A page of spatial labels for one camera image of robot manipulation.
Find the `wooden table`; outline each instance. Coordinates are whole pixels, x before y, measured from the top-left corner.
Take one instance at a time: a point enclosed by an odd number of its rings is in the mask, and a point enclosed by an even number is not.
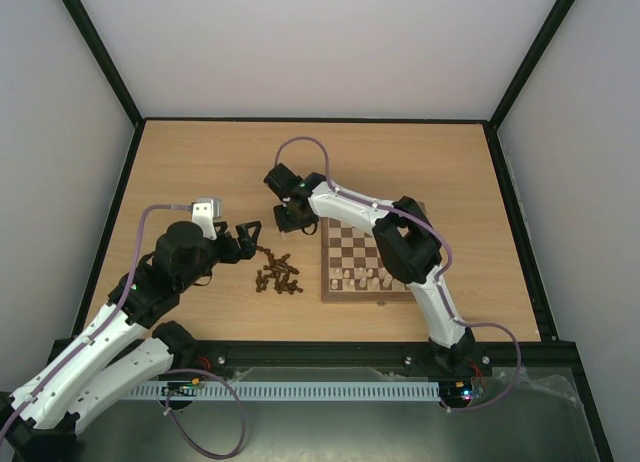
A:
[[[320,300],[320,235],[282,240],[263,185],[278,146],[296,135],[320,139],[332,177],[363,194],[423,201],[427,216],[453,247],[447,283],[469,322],[493,321],[522,341],[539,341],[502,198],[480,125],[149,121],[96,287],[89,318],[128,271],[142,210],[156,203],[188,204],[221,197],[230,226],[260,220],[260,244],[291,253],[302,294],[256,293],[263,254],[238,265],[218,265],[208,287],[193,287],[165,320],[198,339],[287,341],[424,341],[427,326],[417,304],[339,305]],[[282,161],[306,176],[324,172],[313,144],[289,146]],[[143,252],[187,213],[156,211],[145,229]],[[481,341],[508,340],[476,329]]]

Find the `black frame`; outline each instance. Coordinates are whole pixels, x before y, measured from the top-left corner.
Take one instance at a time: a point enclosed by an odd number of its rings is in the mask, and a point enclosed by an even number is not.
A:
[[[208,120],[208,121],[244,121],[244,122],[330,122],[330,123],[411,123],[411,124],[481,124],[483,126],[489,153],[507,217],[514,238],[516,250],[529,292],[541,342],[521,344],[523,359],[530,367],[568,367],[571,369],[579,396],[584,403],[587,419],[596,449],[603,461],[613,460],[602,424],[598,417],[593,396],[587,382],[584,368],[574,343],[558,338],[553,315],[542,285],[540,272],[536,264],[525,222],[515,194],[511,175],[505,161],[498,129],[509,110],[533,73],[553,36],[562,24],[575,0],[556,0],[544,24],[534,39],[509,87],[498,104],[490,120],[461,119],[342,119],[342,118],[264,118],[264,117],[143,117],[131,97],[122,77],[103,44],[95,26],[80,0],[62,0],[76,23],[87,46],[93,53],[109,84],[120,100],[125,112],[135,128],[129,152],[107,217],[95,261],[87,282],[82,302],[73,326],[71,337],[77,336],[84,327],[89,307],[95,292],[107,247],[115,226],[120,205],[133,168],[137,149],[140,144],[147,120]],[[59,341],[58,347],[64,344]],[[421,358],[428,353],[426,343],[323,343],[323,342],[225,342],[202,341],[199,350],[213,360],[222,356],[225,359],[223,374],[232,374],[235,370],[255,366],[363,366],[398,374],[428,376],[434,380],[450,380],[440,369]],[[515,364],[515,350],[510,343],[479,343],[477,350],[491,359],[494,366],[512,366]],[[405,363],[406,357],[412,363]]]

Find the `gray wall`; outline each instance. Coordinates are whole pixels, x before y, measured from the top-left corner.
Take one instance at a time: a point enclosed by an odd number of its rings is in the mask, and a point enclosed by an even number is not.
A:
[[[147,116],[487,118],[554,0],[83,0]]]
[[[640,450],[640,0],[578,0],[500,131],[616,460]]]
[[[78,309],[132,127],[60,0],[0,0],[0,390]]]

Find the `gray floor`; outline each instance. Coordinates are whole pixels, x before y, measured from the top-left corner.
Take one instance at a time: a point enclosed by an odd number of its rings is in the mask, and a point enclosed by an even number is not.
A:
[[[571,400],[570,381],[548,375],[518,386],[495,406],[467,414],[446,414],[433,403],[246,403],[249,436],[233,460],[598,460],[582,407]],[[209,450],[226,452],[237,441],[240,422],[231,402],[195,403],[179,417]],[[157,403],[119,402],[82,434],[71,460],[206,459],[186,445]]]

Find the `wooden chessboard frame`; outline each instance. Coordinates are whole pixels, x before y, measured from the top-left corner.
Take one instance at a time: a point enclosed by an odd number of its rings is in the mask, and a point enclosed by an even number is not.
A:
[[[388,302],[415,302],[415,297],[411,290],[407,289],[405,291],[398,291],[394,289],[385,289],[382,286],[377,291],[372,290],[363,290],[356,287],[354,290],[349,291],[334,291],[331,290],[331,275],[329,273],[329,225],[330,221],[328,218],[323,217],[320,219],[320,233],[321,233],[321,241],[322,241],[322,251],[320,257],[321,264],[321,280],[320,280],[320,294],[322,302],[367,302],[367,303],[378,303],[384,304]],[[377,258],[380,258],[380,254],[376,248]]]

